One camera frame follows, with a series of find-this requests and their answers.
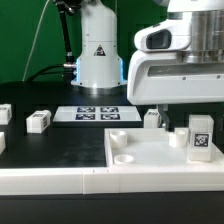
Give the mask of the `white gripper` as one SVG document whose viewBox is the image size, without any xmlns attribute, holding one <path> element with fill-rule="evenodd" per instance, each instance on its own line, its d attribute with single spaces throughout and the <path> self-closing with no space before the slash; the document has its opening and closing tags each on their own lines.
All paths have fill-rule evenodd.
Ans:
<svg viewBox="0 0 224 224">
<path fill-rule="evenodd" d="M 224 102 L 224 62 L 185 64 L 176 52 L 136 51 L 129 64 L 127 98 L 133 105 L 158 105 L 165 129 L 173 132 L 167 104 Z"/>
</svg>

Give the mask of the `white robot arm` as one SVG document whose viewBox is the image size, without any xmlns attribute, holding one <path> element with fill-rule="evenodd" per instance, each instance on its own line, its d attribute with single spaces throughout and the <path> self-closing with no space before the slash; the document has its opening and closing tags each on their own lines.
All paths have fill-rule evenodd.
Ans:
<svg viewBox="0 0 224 224">
<path fill-rule="evenodd" d="M 167 8 L 167 19 L 135 34 L 123 75 L 114 13 L 100 0 L 83 0 L 72 84 L 91 94 L 125 84 L 133 105 L 223 102 L 224 0 L 153 1 Z"/>
</svg>

